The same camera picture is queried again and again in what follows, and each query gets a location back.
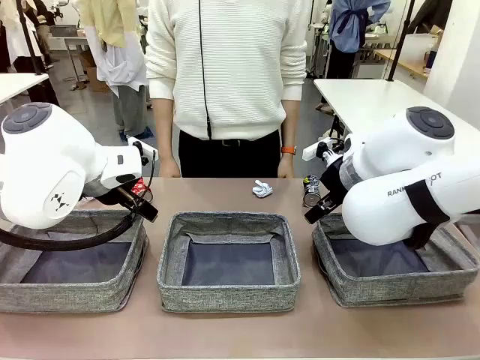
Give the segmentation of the crumpled white paper ball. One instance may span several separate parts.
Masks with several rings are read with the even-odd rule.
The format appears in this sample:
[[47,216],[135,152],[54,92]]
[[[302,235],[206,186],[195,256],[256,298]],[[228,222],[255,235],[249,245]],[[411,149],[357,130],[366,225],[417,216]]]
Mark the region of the crumpled white paper ball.
[[252,193],[259,199],[266,198],[273,193],[273,187],[257,179],[252,187]]

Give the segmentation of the grey fabric basket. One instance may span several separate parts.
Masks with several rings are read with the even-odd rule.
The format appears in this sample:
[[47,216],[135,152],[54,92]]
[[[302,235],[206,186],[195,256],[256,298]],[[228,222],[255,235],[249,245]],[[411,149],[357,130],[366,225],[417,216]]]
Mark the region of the grey fabric basket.
[[316,222],[316,258],[332,298],[343,308],[457,301],[480,272],[479,258],[446,229],[424,247],[402,241],[373,246],[356,239],[340,214]]
[[60,244],[98,236],[120,224],[122,210],[72,211],[49,229],[0,227],[0,313],[105,313],[127,303],[143,264],[148,237],[143,218],[107,243],[71,251],[27,250],[7,235]]
[[295,307],[301,271],[275,213],[182,211],[166,231],[156,281],[173,313],[277,313]]

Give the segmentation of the person in yellow vest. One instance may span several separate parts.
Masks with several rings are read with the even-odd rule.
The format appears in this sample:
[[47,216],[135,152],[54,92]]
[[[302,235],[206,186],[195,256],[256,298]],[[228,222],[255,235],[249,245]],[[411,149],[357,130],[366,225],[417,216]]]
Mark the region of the person in yellow vest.
[[111,91],[118,132],[142,133],[148,127],[148,81],[136,0],[73,0],[73,4],[97,66],[97,78]]

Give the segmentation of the crushed black drink can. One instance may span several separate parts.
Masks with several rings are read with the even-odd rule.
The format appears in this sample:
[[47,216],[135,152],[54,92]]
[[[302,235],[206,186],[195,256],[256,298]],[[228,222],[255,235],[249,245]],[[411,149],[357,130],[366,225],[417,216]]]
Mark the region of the crushed black drink can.
[[303,178],[303,206],[307,208],[312,208],[320,200],[320,180],[315,175],[307,175]]

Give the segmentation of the white knit sweater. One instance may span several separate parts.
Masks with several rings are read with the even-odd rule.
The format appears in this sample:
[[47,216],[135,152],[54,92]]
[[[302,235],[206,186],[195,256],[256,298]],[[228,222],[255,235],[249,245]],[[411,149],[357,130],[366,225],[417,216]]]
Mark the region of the white knit sweater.
[[277,131],[305,80],[308,0],[149,0],[150,95],[202,140]]

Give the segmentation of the black trousers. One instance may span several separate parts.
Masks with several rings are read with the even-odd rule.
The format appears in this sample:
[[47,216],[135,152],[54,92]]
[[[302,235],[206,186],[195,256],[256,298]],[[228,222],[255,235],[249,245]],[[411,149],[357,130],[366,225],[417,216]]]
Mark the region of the black trousers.
[[281,160],[280,133],[255,140],[242,139],[239,148],[217,146],[183,130],[178,139],[181,176],[184,178],[276,178]]

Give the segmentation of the person's right forearm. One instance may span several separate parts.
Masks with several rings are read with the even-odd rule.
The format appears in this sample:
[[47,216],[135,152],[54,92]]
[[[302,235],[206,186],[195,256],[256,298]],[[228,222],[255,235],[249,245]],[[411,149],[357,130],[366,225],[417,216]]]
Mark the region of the person's right forearm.
[[153,99],[152,109],[156,124],[157,149],[162,161],[173,159],[173,100]]

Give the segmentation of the person in blue shirt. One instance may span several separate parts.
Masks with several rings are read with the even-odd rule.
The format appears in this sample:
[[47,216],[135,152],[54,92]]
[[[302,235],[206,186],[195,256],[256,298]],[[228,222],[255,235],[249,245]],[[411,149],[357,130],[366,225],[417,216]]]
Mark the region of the person in blue shirt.
[[332,0],[327,79],[350,78],[356,53],[365,45],[366,28],[377,23],[390,4],[391,0]]

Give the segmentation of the person's right hand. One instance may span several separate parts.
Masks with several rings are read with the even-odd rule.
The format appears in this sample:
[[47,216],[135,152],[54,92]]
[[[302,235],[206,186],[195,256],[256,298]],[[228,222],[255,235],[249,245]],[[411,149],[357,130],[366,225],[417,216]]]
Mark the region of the person's right hand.
[[181,171],[173,156],[161,157],[159,176],[163,178],[180,178]]

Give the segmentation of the person in white coat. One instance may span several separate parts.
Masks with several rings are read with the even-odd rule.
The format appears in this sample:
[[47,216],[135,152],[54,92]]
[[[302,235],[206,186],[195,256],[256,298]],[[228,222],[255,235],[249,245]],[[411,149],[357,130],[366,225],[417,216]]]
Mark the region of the person in white coat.
[[[9,66],[13,66],[17,73],[34,73],[15,0],[0,0],[0,23],[5,27],[5,46],[0,45],[0,49],[1,51],[7,51]],[[32,21],[27,20],[27,24],[31,26]],[[35,37],[35,30],[31,40],[37,53],[40,69],[46,73],[41,50]],[[31,87],[27,92],[32,102],[46,102],[59,106],[56,93],[49,79]]]

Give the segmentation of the crushed red drink can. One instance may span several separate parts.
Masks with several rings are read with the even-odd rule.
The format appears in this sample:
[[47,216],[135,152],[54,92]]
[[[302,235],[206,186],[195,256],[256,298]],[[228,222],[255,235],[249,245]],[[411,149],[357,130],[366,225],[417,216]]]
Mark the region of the crushed red drink can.
[[144,200],[151,202],[153,200],[153,194],[148,185],[144,182],[143,178],[139,178],[136,181],[136,184],[132,187],[132,192],[138,197],[143,198]]

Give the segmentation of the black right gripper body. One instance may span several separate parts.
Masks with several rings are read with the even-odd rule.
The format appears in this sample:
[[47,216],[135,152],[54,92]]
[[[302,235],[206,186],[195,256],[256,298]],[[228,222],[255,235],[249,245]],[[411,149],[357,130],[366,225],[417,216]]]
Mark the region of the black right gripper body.
[[328,193],[322,197],[322,201],[329,205],[341,205],[344,197],[347,195],[347,189],[341,182],[340,169],[343,158],[339,157],[333,163],[326,167],[326,170],[320,176],[320,182],[328,190]]

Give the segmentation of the black stand pole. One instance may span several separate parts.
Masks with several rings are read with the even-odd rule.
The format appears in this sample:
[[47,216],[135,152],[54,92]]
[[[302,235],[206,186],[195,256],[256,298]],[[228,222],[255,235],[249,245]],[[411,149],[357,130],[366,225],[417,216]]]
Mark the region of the black stand pole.
[[33,42],[32,42],[32,35],[34,35],[35,24],[32,25],[27,24],[27,20],[30,20],[26,14],[36,14],[36,7],[35,3],[32,0],[15,0],[16,1],[16,9],[19,15],[19,21],[22,26],[22,31],[25,37],[25,42],[28,47],[29,55],[31,57],[31,63],[34,68],[34,73],[36,75],[41,75],[44,72],[41,70],[38,61],[38,55],[35,52]]
[[394,80],[395,71],[396,71],[396,68],[397,68],[397,65],[398,65],[399,58],[401,56],[401,50],[403,48],[405,37],[407,36],[407,31],[408,31],[408,28],[410,26],[410,20],[411,20],[411,17],[412,17],[412,12],[413,12],[415,2],[416,2],[416,0],[409,0],[406,16],[405,16],[405,19],[404,19],[404,22],[403,22],[403,28],[402,28],[401,33],[400,33],[400,38],[397,42],[397,48],[395,50],[395,55],[394,55],[393,61],[391,63],[390,71],[389,71],[388,77],[386,79],[388,82],[392,82]]

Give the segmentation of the person's left forearm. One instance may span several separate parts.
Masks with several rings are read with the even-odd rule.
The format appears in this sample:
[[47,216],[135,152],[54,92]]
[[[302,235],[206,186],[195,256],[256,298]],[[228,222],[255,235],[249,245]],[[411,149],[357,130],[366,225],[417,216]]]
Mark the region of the person's left forearm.
[[282,147],[296,146],[296,130],[299,120],[300,102],[297,100],[283,100],[283,109],[286,113],[281,126]]

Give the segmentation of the person's left hand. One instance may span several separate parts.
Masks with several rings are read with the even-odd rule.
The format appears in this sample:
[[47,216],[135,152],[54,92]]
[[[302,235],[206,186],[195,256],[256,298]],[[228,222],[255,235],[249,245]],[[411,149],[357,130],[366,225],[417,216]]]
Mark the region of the person's left hand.
[[294,155],[290,153],[283,153],[277,168],[277,177],[279,179],[293,179],[294,178]]

